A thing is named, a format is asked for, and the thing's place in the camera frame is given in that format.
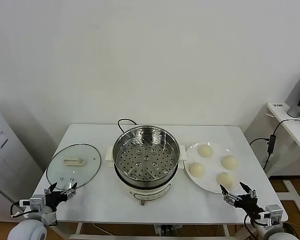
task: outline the white cabinet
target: white cabinet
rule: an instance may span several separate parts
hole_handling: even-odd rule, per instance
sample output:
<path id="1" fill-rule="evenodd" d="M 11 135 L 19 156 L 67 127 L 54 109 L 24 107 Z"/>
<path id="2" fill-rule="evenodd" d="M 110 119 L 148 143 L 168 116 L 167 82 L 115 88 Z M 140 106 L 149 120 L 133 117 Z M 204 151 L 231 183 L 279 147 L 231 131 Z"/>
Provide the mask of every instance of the white cabinet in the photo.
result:
<path id="1" fill-rule="evenodd" d="M 0 115 L 0 221 L 12 221 L 11 202 L 30 198 L 42 174 Z"/>

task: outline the wooden floor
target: wooden floor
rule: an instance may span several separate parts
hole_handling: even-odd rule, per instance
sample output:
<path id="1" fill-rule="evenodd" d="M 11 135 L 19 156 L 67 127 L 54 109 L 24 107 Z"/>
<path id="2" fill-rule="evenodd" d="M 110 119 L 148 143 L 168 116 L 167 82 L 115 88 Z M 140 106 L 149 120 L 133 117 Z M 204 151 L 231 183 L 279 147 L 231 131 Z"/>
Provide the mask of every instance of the wooden floor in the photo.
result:
<path id="1" fill-rule="evenodd" d="M 271 180 L 271 184 L 276 192 L 286 192 L 286 188 L 282 181 Z M 292 180 L 292 184 L 300 195 L 300 179 Z M 293 201 L 283 201 L 282 202 L 285 210 L 289 216 L 289 223 L 294 223 L 300 225 L 300 213 Z M 0 222 L 0 240 L 6 240 L 10 230 L 16 225 L 16 223 L 11 222 Z M 97 224 L 98 227 L 112 233 L 117 236 L 156 236 L 153 225 L 129 225 L 129 224 Z M 75 233 L 77 225 L 75 223 L 68 223 L 68 228 L 71 232 Z M 177 230 L 180 237 L 212 237 L 212 236 L 223 236 L 222 226 L 216 225 L 197 225 L 198 230 L 194 225 L 185 225 Z M 297 232 L 300 239 L 300 228 L 293 225 L 293 228 Z M 229 226 L 230 235 L 233 236 L 235 232 L 235 226 Z M 82 227 L 82 234 L 97 234 L 106 235 L 106 233 L 97 229 L 90 223 L 85 223 Z M 62 240 L 62 238 L 56 234 L 52 229 L 48 230 L 47 240 Z"/>

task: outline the white shelf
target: white shelf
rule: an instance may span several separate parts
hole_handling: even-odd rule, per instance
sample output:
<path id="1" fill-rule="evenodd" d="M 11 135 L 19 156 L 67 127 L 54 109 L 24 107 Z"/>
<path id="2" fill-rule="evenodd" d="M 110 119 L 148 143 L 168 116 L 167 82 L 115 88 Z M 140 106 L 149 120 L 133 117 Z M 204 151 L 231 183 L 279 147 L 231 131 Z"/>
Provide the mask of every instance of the white shelf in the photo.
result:
<path id="1" fill-rule="evenodd" d="M 290 107 L 285 102 L 268 102 L 266 106 L 279 122 L 285 119 L 300 119 L 287 114 Z M 300 147 L 300 121 L 284 121 L 281 125 Z"/>

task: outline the steamed bun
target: steamed bun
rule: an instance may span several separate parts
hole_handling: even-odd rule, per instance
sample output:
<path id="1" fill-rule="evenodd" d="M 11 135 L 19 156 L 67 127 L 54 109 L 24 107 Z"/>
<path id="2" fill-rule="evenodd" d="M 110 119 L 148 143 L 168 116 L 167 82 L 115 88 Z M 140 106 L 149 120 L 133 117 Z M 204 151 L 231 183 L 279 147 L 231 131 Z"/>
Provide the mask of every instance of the steamed bun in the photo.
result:
<path id="1" fill-rule="evenodd" d="M 207 144 L 203 144 L 198 147 L 198 153 L 201 157 L 210 158 L 214 152 L 212 151 L 212 147 Z"/>
<path id="2" fill-rule="evenodd" d="M 224 156 L 221 160 L 221 164 L 225 169 L 236 170 L 239 167 L 238 160 L 231 155 Z"/>
<path id="3" fill-rule="evenodd" d="M 232 190 L 236 186 L 236 180 L 234 177 L 228 172 L 219 173 L 216 176 L 216 180 L 219 184 L 224 186 L 228 190 Z"/>
<path id="4" fill-rule="evenodd" d="M 205 167 L 201 163 L 198 163 L 198 162 L 191 163 L 189 165 L 189 171 L 190 171 L 191 175 L 196 178 L 201 178 L 206 173 Z"/>

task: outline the electrical outlet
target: electrical outlet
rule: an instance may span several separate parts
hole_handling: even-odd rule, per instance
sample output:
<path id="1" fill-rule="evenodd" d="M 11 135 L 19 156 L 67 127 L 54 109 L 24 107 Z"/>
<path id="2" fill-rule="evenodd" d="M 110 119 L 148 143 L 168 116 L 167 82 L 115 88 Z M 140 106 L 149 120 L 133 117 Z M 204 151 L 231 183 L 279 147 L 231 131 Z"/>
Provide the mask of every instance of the electrical outlet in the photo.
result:
<path id="1" fill-rule="evenodd" d="M 154 225 L 154 231 L 155 231 L 155 234 L 159 234 L 160 237 L 161 237 L 161 234 L 164 233 L 164 231 L 162 230 L 162 224 L 155 224 Z M 182 228 L 182 225 L 172 225 L 172 228 L 171 230 L 175 230 L 175 229 L 180 229 Z"/>

